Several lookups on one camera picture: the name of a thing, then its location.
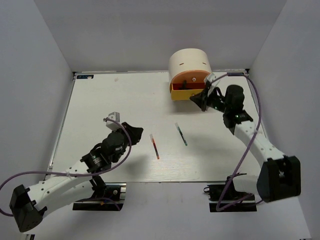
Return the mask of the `orange cap black highlighter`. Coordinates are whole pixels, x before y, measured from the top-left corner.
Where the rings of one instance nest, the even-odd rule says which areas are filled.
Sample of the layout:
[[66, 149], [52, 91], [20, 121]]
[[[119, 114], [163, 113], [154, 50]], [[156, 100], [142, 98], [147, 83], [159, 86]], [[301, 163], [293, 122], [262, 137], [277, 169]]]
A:
[[[180, 90], [180, 87], [182, 86], [182, 83], [175, 83], [172, 85], [172, 89], [173, 90]], [[194, 89], [202, 89], [203, 88], [203, 84], [202, 83], [195, 83], [195, 84], [191, 84], [191, 83], [187, 83], [187, 89], [188, 90], [194, 90]]]

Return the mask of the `green cap black highlighter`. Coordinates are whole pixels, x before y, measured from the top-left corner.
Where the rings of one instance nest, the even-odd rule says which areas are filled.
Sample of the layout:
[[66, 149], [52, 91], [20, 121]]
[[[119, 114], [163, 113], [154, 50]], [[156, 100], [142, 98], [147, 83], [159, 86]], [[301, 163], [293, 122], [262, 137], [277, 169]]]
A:
[[180, 90], [187, 90], [187, 81], [184, 80], [183, 83], [181, 84], [181, 87], [179, 88]]

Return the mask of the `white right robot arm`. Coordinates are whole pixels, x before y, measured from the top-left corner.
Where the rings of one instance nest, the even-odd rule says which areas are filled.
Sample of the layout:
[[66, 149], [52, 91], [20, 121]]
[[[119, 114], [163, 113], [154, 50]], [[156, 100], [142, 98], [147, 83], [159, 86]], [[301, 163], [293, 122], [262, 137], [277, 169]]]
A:
[[227, 87], [222, 95], [219, 87], [189, 98], [204, 112], [213, 108], [223, 113], [225, 127], [245, 146], [260, 166], [259, 175], [239, 173], [237, 170], [226, 180], [221, 197], [225, 194], [236, 200], [243, 193], [259, 195], [269, 203], [301, 194], [301, 163], [295, 156], [278, 150], [263, 134], [259, 133], [252, 117], [244, 110], [244, 90], [239, 85]]

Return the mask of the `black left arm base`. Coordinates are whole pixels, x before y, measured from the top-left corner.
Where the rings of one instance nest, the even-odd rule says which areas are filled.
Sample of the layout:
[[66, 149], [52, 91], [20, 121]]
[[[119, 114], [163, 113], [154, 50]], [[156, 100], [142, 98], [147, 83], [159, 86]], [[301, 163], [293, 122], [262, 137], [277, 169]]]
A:
[[126, 183], [105, 183], [104, 190], [96, 190], [87, 201], [73, 203], [73, 211], [119, 212], [126, 198]]

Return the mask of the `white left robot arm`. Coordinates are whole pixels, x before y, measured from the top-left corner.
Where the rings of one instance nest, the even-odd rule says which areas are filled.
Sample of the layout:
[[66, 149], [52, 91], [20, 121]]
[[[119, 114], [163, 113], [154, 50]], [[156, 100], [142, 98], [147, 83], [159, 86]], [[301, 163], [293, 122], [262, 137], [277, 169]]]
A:
[[9, 202], [18, 230], [28, 232], [50, 213], [80, 200], [102, 199], [106, 193], [101, 174], [115, 169], [129, 156], [132, 146], [140, 142], [144, 129], [126, 122], [112, 121], [115, 129], [89, 153], [62, 174], [26, 187], [17, 186]]

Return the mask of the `cream round drawer cabinet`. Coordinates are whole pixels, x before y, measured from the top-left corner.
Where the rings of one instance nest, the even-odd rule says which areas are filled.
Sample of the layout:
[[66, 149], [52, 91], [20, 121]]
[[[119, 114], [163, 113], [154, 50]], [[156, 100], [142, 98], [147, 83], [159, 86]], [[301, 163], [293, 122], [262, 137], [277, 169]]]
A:
[[[207, 54], [198, 48], [176, 51], [168, 61], [169, 92], [172, 101], [187, 101], [205, 88], [204, 79], [212, 72]], [[202, 89], [173, 90], [173, 84], [203, 84]]]

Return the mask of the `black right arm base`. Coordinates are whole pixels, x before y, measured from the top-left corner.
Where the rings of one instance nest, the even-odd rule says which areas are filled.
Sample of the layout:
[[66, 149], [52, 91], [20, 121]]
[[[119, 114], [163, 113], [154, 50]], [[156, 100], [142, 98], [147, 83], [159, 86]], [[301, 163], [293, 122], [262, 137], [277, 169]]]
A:
[[[209, 196], [209, 211], [211, 213], [217, 213], [216, 207], [225, 187], [224, 183], [215, 182], [212, 184], [207, 185], [203, 192]], [[233, 186], [230, 186], [227, 192], [225, 193], [219, 207], [222, 208], [225, 205], [228, 205], [238, 199], [241, 199], [248, 194], [246, 192], [238, 192], [235, 190]], [[256, 199], [254, 195], [250, 195], [248, 198], [240, 201], [226, 209], [222, 212], [224, 213], [237, 213], [237, 212], [256, 212]]]

